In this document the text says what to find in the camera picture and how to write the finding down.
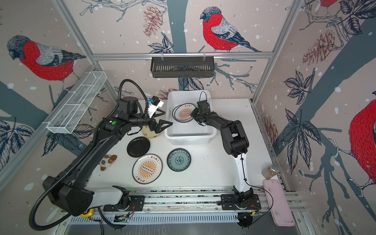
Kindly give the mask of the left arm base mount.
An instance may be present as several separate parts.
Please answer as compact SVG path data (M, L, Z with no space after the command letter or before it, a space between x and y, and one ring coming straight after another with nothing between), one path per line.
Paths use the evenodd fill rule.
M141 212L145 203L145 196L130 195L130 191L120 186L113 186L121 192L121 198L116 204L103 206L105 212Z

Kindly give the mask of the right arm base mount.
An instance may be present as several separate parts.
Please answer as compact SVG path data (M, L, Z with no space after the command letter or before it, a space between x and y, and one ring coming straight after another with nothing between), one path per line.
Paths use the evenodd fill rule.
M253 188L249 188L245 192L239 192L234 187L232 194L222 194L217 205L222 207L222 210L261 210L259 196L254 193Z

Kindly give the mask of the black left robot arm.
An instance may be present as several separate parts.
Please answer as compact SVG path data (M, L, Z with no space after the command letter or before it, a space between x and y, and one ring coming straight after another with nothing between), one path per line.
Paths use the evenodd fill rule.
M101 121L94 131L90 145L58 176L49 176L43 183L52 204L72 216L105 205L118 205L125 210L130 204L129 191L120 186L89 190L85 185L100 161L133 127L148 126L155 133L161 133L172 122L156 121L165 114L160 108L163 102L156 96L146 100L143 110L138 99L124 97L117 102L110 115Z

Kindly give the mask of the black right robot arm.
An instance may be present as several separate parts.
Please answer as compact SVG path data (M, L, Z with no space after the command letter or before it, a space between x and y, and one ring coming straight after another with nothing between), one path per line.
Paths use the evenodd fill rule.
M240 208L249 206L254 199L254 191L247 183L246 160L249 141L242 123L239 120L227 120L212 112L206 100L197 102L191 116L199 125L205 124L220 131L224 150L233 157L235 203Z

